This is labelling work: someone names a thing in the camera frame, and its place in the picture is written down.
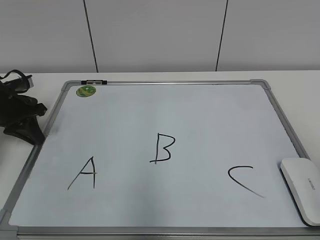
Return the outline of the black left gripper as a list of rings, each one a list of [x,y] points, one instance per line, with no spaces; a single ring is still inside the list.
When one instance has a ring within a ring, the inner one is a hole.
[[[43,103],[34,97],[20,95],[0,82],[0,126],[5,127],[3,133],[19,138],[31,145],[42,145],[45,136],[37,118],[48,110]]]

